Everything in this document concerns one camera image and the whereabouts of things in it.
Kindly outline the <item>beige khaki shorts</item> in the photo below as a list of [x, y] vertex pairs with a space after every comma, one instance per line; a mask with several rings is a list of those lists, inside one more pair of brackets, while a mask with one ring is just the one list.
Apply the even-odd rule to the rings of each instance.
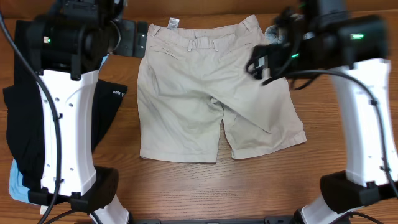
[[246, 73], [253, 48], [266, 42], [254, 15], [212, 29], [151, 24], [137, 79], [141, 157], [214, 163], [220, 131], [233, 159], [304, 143], [287, 80], [262, 86]]

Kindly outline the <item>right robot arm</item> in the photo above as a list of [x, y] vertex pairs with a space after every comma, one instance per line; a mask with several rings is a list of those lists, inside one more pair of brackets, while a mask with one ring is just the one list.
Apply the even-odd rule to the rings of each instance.
[[274, 20], [279, 41], [257, 45], [246, 71], [268, 85], [311, 84], [329, 75], [346, 140], [346, 169], [320, 179], [321, 194], [293, 215], [266, 223], [349, 223], [359, 209], [397, 197], [397, 151], [389, 111], [391, 63], [385, 21], [352, 17], [344, 1], [302, 1]]

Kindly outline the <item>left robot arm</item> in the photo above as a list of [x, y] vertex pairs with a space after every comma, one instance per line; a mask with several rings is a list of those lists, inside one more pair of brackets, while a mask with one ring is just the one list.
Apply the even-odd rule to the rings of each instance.
[[93, 99], [107, 54], [133, 56], [134, 23], [124, 1], [62, 1], [37, 16], [26, 32], [44, 117], [44, 165], [29, 202], [53, 208], [69, 203], [95, 223], [132, 223], [116, 190], [116, 169], [92, 157]]

